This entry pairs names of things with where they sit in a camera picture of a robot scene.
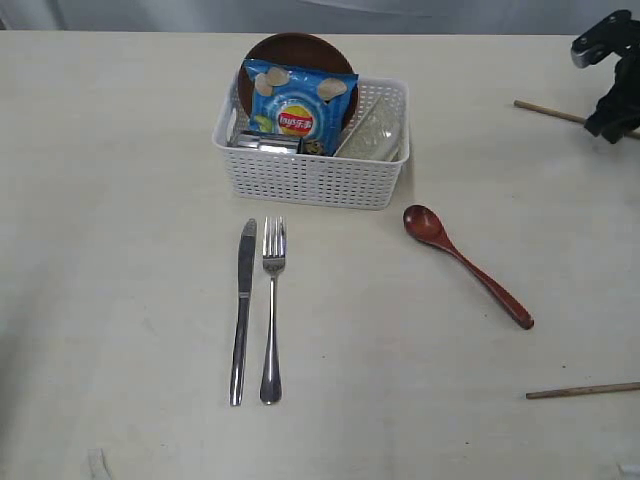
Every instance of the chopstick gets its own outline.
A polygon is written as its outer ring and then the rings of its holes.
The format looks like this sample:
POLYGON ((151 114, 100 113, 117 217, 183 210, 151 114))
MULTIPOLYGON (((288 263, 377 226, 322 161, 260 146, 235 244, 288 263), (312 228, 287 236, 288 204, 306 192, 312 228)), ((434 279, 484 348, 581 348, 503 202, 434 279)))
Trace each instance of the chopstick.
MULTIPOLYGON (((513 106, 517 108, 522 108, 524 110, 529 110, 531 112, 541 113, 542 115, 548 115, 550 117, 561 118, 562 120, 566 120, 568 122, 579 123, 584 125, 587 121, 586 119, 579 117, 577 115, 573 115, 571 113, 559 112, 558 110, 553 110, 547 107, 541 107, 540 105, 535 105, 529 102, 523 102, 522 100, 514 100, 513 106)), ((625 136, 630 138, 635 138, 636 140, 640 140, 640 132, 627 132, 625 136)))
POLYGON ((611 385, 594 385, 592 387, 572 387, 560 390, 546 390, 543 392, 527 393, 527 400, 539 398, 576 397, 578 395, 591 395, 596 393, 631 392, 640 390, 640 382, 615 383, 611 385))

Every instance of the wooden spoon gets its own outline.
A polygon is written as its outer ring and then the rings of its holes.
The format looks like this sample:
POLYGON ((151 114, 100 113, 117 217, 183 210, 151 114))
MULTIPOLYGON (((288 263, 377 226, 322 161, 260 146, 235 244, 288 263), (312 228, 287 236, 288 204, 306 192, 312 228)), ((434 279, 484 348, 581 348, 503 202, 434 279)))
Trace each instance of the wooden spoon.
POLYGON ((435 213, 422 205, 412 205, 404 211, 404 228, 416 240, 437 247, 453 255, 480 280, 485 287, 500 302, 511 317, 525 330, 533 327, 533 319, 529 312, 511 296, 504 288, 486 273, 467 260, 456 247, 444 230, 442 222, 435 213))

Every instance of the wooden plate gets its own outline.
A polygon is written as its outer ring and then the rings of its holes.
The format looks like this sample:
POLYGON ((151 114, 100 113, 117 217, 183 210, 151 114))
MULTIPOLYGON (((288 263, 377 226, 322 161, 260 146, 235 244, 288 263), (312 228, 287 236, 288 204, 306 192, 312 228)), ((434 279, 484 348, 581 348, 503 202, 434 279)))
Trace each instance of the wooden plate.
MULTIPOLYGON (((265 38, 253 47, 245 58, 257 58, 280 65, 315 68, 329 73, 353 73, 347 59, 330 43, 306 33, 278 33, 265 38)), ((251 115, 253 82, 242 65, 238 70, 238 96, 247 115, 251 115)), ((358 103, 358 86, 351 92, 351 100, 342 120, 346 127, 358 103)))

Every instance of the chip bag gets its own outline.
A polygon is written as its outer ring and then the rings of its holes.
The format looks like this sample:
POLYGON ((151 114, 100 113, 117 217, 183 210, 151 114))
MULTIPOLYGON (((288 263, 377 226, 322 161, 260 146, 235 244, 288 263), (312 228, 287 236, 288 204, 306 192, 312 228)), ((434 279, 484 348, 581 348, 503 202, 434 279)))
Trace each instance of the chip bag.
POLYGON ((254 83, 250 130, 302 137, 305 153, 333 155, 358 75, 255 59, 244 68, 254 83))

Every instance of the plastic storage basket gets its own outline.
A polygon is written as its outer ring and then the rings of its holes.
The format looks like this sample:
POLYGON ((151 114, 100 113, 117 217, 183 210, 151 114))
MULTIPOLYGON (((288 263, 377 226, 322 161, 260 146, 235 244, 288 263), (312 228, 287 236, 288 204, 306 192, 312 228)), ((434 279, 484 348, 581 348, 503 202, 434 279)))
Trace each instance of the plastic storage basket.
POLYGON ((236 194, 261 200, 331 207, 385 208, 400 170, 409 158, 409 90, 404 82, 360 77, 358 108, 342 133, 353 129, 374 100, 383 96, 400 117, 397 159, 393 162, 315 155, 286 155, 227 146, 230 138, 248 125, 235 81, 213 131, 213 143, 224 155, 226 171, 236 194))

